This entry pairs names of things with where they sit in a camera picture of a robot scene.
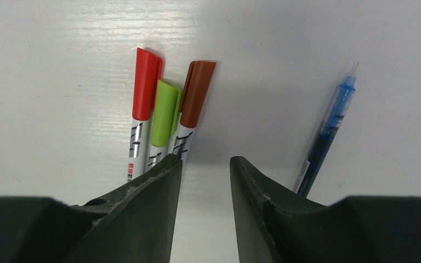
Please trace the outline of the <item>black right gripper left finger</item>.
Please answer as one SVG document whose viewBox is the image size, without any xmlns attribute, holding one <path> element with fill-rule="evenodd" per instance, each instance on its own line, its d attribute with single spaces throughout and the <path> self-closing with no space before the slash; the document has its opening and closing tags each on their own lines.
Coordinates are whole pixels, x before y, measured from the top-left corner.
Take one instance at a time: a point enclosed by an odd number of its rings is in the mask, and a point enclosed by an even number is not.
<svg viewBox="0 0 421 263">
<path fill-rule="evenodd" d="M 170 154 L 85 205 L 0 196 L 0 262 L 169 262 L 182 166 Z"/>
</svg>

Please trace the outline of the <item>brown marker cap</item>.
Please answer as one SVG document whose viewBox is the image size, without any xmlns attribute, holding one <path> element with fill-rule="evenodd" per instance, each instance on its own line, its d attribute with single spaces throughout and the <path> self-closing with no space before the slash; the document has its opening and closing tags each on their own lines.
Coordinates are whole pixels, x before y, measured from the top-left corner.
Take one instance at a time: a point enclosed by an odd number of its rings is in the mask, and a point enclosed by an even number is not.
<svg viewBox="0 0 421 263">
<path fill-rule="evenodd" d="M 216 65 L 216 61 L 190 62 L 179 107 L 179 123 L 182 126 L 197 126 Z"/>
</svg>

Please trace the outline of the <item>blue gel pen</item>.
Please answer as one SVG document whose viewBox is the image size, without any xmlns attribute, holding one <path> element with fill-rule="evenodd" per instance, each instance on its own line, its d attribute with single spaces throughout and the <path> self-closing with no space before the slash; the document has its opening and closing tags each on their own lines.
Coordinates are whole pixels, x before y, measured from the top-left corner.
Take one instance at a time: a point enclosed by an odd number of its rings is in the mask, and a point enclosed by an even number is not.
<svg viewBox="0 0 421 263">
<path fill-rule="evenodd" d="M 301 168 L 293 192 L 303 198 L 308 196 L 354 96 L 358 67 L 356 63 L 336 87 Z"/>
</svg>

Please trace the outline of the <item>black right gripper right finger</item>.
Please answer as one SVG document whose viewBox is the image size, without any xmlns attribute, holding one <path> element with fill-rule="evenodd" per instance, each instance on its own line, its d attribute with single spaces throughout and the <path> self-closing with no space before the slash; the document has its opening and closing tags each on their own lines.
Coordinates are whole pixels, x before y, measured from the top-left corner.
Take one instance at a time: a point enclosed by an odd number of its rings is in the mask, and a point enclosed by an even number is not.
<svg viewBox="0 0 421 263">
<path fill-rule="evenodd" d="M 240 262 L 421 262 L 421 197 L 303 198 L 230 159 Z"/>
</svg>

